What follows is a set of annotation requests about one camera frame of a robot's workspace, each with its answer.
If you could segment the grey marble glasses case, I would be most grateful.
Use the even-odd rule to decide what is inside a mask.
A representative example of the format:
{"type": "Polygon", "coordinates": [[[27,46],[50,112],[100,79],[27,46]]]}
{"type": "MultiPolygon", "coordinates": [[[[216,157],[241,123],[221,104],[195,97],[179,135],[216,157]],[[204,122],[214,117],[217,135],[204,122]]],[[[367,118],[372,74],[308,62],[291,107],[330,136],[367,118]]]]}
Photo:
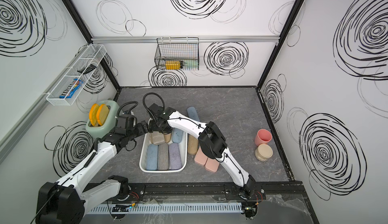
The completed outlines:
{"type": "Polygon", "coordinates": [[[150,133],[150,141],[154,145],[160,145],[165,143],[164,135],[160,132],[152,132],[150,133]]]}

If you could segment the tan glasses case front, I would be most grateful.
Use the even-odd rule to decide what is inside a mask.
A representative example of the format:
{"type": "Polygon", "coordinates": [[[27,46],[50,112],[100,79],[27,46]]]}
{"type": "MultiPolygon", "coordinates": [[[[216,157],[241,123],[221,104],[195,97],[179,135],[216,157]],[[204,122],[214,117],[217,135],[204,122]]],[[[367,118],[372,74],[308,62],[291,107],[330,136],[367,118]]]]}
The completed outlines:
{"type": "Polygon", "coordinates": [[[164,140],[166,143],[169,143],[171,141],[171,138],[172,138],[172,133],[169,133],[169,134],[165,134],[163,135],[164,136],[164,140]]]}

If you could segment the tan glasses case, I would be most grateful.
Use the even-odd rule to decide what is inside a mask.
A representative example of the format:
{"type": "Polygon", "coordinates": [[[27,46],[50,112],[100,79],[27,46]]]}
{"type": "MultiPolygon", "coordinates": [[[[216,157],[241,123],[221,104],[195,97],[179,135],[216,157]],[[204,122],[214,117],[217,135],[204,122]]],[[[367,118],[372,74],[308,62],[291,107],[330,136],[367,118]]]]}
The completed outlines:
{"type": "Polygon", "coordinates": [[[189,155],[196,155],[198,152],[198,149],[199,149],[198,139],[189,134],[187,153],[189,155]]]}
{"type": "Polygon", "coordinates": [[[169,134],[165,134],[163,135],[164,136],[164,140],[166,143],[169,143],[171,141],[171,138],[172,138],[172,133],[169,133],[169,134]]]}

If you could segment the blue glasses case front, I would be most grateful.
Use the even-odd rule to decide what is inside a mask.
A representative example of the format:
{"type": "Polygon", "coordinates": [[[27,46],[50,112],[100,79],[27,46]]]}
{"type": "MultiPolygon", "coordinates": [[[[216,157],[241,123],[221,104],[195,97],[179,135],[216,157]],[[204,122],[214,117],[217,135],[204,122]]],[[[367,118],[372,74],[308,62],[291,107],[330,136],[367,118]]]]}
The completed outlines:
{"type": "Polygon", "coordinates": [[[172,132],[172,142],[180,143],[182,139],[183,139],[183,131],[180,129],[174,128],[172,132]]]}

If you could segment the blue glasses case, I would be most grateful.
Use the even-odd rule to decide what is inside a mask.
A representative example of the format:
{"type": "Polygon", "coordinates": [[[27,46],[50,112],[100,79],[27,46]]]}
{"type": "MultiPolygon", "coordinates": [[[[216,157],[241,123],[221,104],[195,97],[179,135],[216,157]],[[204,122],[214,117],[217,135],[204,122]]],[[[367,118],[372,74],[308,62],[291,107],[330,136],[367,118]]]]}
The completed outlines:
{"type": "Polygon", "coordinates": [[[174,128],[172,132],[172,142],[180,143],[182,139],[183,139],[183,131],[180,129],[174,128]]]}
{"type": "Polygon", "coordinates": [[[155,171],[158,169],[158,146],[150,144],[147,148],[145,169],[155,171]]]}
{"type": "Polygon", "coordinates": [[[188,113],[188,117],[194,121],[197,121],[199,122],[200,119],[199,119],[199,116],[198,116],[198,113],[197,113],[197,110],[195,107],[189,107],[187,108],[187,113],[188,113]]]}

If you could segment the grey fabric glasses case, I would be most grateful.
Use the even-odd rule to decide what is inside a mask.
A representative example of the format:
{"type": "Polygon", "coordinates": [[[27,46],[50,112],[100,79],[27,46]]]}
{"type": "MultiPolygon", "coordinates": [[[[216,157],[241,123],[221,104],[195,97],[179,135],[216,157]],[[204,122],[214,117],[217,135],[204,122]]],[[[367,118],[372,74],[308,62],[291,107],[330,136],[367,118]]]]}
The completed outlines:
{"type": "Polygon", "coordinates": [[[169,146],[163,143],[158,146],[158,166],[157,170],[165,171],[169,168],[169,146]]]}

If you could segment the purple glasses case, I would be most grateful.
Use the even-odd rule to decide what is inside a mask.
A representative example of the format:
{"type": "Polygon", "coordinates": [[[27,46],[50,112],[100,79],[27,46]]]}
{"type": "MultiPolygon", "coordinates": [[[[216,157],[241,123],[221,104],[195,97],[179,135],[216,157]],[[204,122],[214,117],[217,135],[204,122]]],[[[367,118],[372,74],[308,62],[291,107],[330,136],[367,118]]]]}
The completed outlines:
{"type": "Polygon", "coordinates": [[[182,168],[180,149],[177,143],[169,145],[169,165],[171,170],[178,170],[182,168]]]}

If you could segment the pink glasses case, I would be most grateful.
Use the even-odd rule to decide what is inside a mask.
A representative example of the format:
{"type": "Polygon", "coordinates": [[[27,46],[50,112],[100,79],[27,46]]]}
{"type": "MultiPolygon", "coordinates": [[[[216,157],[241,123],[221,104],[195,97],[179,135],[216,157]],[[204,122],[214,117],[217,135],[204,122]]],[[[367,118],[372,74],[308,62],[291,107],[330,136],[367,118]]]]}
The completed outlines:
{"type": "Polygon", "coordinates": [[[216,159],[208,158],[205,163],[205,170],[216,173],[219,167],[219,162],[216,159]]]}
{"type": "Polygon", "coordinates": [[[206,156],[203,152],[198,151],[195,156],[195,163],[200,166],[205,166],[208,161],[208,156],[206,156]]]}

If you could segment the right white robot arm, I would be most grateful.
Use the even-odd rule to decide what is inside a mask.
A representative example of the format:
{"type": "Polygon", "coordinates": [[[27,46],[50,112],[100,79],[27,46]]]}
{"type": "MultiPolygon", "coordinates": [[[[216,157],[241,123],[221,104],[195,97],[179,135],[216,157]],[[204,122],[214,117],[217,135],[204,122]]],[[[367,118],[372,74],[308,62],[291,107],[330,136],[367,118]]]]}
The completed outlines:
{"type": "Polygon", "coordinates": [[[214,122],[202,123],[173,108],[158,106],[155,103],[149,107],[145,106],[145,109],[152,119],[149,131],[168,133],[172,129],[179,129],[196,137],[202,152],[220,163],[231,176],[243,199],[250,199],[252,196],[264,199],[262,191],[257,190],[255,179],[232,156],[226,138],[214,122]]]}

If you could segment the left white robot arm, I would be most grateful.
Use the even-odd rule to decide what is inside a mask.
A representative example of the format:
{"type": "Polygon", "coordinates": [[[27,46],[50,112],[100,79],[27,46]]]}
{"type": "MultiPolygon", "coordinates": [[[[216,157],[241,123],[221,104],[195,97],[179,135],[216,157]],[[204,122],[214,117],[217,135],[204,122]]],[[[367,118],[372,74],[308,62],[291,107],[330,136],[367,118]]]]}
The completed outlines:
{"type": "Polygon", "coordinates": [[[113,175],[94,188],[85,190],[92,178],[128,141],[148,133],[145,121],[119,121],[111,132],[97,140],[95,148],[73,170],[56,182],[45,183],[38,192],[36,224],[78,224],[93,208],[110,198],[126,200],[132,195],[128,179],[113,175]]]}

